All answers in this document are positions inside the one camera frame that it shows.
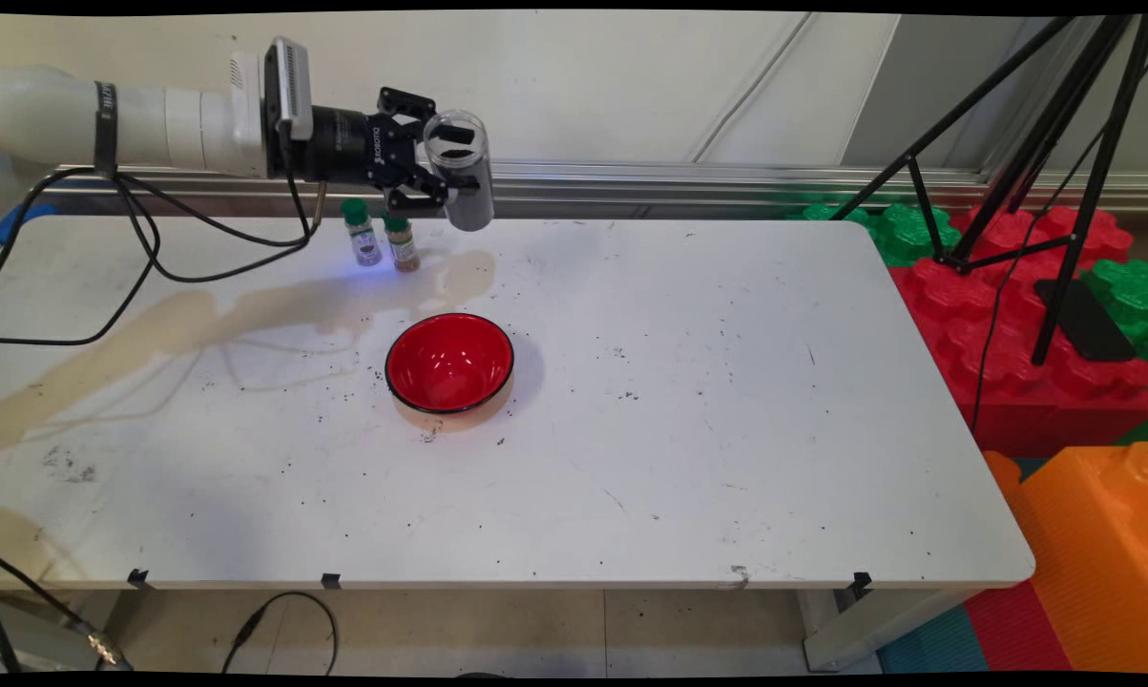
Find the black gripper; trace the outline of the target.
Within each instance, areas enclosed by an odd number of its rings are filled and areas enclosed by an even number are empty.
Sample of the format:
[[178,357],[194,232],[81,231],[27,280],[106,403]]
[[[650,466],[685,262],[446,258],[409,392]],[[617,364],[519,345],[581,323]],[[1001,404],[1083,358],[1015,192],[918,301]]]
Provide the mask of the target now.
[[285,178],[286,162],[303,182],[369,184],[383,188],[387,214],[470,213],[479,204],[479,160],[439,157],[432,170],[416,161],[385,157],[387,136],[416,142],[471,145],[476,132],[440,123],[429,97],[383,87],[378,111],[365,114],[317,106],[308,140],[281,136],[281,106],[273,106],[273,178]]

